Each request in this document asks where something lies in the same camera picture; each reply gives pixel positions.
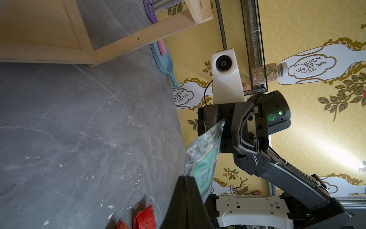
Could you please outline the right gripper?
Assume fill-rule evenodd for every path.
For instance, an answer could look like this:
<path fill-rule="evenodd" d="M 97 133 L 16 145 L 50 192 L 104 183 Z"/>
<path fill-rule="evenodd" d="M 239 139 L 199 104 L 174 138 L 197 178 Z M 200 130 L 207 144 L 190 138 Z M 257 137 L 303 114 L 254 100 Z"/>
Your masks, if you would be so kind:
<path fill-rule="evenodd" d="M 287 101 L 279 91 L 255 94 L 248 101 L 199 108 L 198 135 L 224 119 L 221 153 L 258 153 L 269 149 L 269 135 L 291 126 Z"/>

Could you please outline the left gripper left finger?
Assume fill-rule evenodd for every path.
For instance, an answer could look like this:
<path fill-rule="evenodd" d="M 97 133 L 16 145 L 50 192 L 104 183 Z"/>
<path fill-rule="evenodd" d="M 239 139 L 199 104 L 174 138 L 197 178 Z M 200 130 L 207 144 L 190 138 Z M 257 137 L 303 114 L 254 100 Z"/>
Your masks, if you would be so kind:
<path fill-rule="evenodd" d="M 161 229 L 187 229 L 188 226 L 188 178 L 180 176 Z"/>

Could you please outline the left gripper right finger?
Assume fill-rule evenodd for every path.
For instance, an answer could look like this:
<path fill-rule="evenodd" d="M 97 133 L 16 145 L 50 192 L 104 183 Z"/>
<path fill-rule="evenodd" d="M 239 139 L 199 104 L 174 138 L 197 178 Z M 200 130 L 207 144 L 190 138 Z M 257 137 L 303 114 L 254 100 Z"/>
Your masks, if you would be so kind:
<path fill-rule="evenodd" d="M 187 185 L 186 201 L 186 228 L 187 229 L 213 229 L 213 225 L 202 201 L 194 177 L 185 178 Z"/>

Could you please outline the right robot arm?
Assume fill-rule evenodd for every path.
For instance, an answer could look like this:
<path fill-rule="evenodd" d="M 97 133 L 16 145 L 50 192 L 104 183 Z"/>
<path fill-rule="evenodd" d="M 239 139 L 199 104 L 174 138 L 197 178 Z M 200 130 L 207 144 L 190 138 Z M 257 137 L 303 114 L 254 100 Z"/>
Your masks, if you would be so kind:
<path fill-rule="evenodd" d="M 343 229 L 351 219 L 318 175 L 303 173 L 270 147 L 269 136 L 289 128 L 290 119 L 289 106 L 279 91 L 198 110 L 199 135 L 225 120 L 220 152 L 232 154 L 241 170 L 283 191 L 279 196 L 238 200 L 211 194 L 205 205 L 214 228 Z"/>

